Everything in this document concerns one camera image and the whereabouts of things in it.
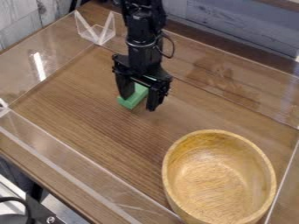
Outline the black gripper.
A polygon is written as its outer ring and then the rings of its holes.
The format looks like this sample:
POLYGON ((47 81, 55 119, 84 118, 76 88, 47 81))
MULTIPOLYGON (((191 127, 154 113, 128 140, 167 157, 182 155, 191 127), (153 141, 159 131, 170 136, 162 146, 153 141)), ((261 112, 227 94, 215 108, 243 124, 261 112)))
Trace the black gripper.
POLYGON ((120 97, 127 99, 134 94, 135 82, 138 82, 149 87, 146 109, 155 111, 165 102, 174 79, 163 69, 163 55, 161 53, 143 55, 115 54, 112 60, 112 72, 116 76, 120 97))

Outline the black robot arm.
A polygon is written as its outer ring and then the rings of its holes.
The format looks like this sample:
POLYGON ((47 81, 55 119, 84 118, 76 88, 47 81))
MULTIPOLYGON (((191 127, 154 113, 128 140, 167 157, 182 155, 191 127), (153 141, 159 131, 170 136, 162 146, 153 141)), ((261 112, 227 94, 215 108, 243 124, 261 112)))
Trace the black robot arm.
POLYGON ((119 0, 127 28, 128 55, 112 56, 112 72, 120 97, 127 100, 137 91, 137 83, 149 89, 146 109, 155 111, 169 95, 174 77, 163 69, 167 15, 162 0, 119 0))

